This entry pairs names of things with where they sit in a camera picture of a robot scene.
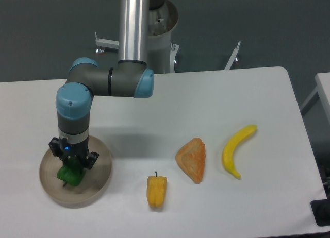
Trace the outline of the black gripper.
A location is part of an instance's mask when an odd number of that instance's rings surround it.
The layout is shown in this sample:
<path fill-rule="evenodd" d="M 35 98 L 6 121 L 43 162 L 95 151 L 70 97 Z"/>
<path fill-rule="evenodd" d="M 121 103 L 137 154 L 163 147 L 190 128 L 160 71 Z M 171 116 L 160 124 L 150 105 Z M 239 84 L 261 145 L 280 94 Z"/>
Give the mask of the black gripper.
<path fill-rule="evenodd" d="M 76 157 L 83 168 L 90 170 L 99 158 L 99 153 L 88 150 L 88 141 L 89 139 L 86 138 L 82 142 L 73 144 L 66 138 L 53 137 L 48 145 L 53 156 L 62 160 L 62 167 L 73 168 Z"/>

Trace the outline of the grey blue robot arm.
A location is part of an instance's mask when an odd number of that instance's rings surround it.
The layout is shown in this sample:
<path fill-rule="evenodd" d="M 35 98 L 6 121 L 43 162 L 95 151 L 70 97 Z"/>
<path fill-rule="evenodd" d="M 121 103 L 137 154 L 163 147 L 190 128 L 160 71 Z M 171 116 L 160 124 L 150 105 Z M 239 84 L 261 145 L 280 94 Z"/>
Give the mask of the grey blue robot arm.
<path fill-rule="evenodd" d="M 75 60 L 67 80 L 56 94 L 59 136 L 49 148 L 63 165 L 69 158 L 79 170 L 91 169 L 99 154 L 90 152 L 89 122 L 95 96 L 149 98 L 153 94 L 154 72 L 147 67 L 149 11 L 166 0 L 121 0 L 118 66 L 98 68 L 90 58 Z"/>

